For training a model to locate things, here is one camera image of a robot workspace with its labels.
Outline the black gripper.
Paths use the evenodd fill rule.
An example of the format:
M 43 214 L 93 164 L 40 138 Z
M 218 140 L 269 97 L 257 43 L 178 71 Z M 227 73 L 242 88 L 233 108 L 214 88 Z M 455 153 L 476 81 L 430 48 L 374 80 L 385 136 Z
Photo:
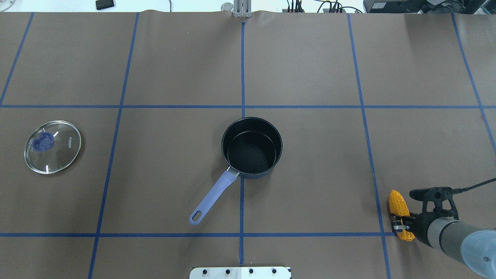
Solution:
M 415 238 L 423 244 L 429 244 L 428 229 L 432 223 L 432 215 L 430 213 L 414 214 L 413 216 L 390 214 L 390 220 L 392 222 L 391 230 L 393 233 L 402 233 L 407 230 L 413 233 Z

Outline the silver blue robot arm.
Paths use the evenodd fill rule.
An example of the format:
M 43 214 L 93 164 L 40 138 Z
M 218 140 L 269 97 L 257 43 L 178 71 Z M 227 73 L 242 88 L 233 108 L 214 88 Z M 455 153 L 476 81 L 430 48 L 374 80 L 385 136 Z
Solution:
M 496 232 L 432 212 L 414 217 L 390 214 L 394 233 L 412 233 L 416 240 L 466 265 L 488 279 L 496 277 Z

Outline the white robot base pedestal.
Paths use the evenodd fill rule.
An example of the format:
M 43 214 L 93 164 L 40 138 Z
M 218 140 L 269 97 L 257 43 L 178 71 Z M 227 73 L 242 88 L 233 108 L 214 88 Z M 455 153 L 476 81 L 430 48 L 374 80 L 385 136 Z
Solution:
M 190 279 L 291 279 L 289 267 L 200 267 L 193 268 Z

